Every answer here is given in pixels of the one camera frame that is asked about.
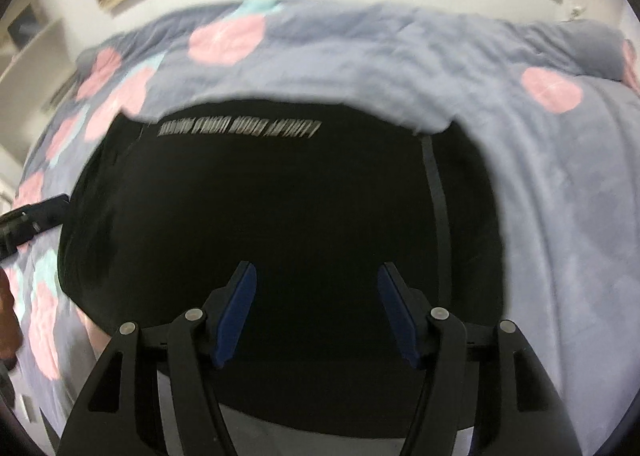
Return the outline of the person's left hand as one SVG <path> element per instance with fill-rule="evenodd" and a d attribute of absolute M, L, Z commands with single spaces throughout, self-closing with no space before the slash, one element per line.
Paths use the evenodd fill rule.
<path fill-rule="evenodd" d="M 14 312 L 14 297 L 6 272 L 0 276 L 0 358 L 2 361 L 14 358 L 23 344 L 20 322 Z"/>

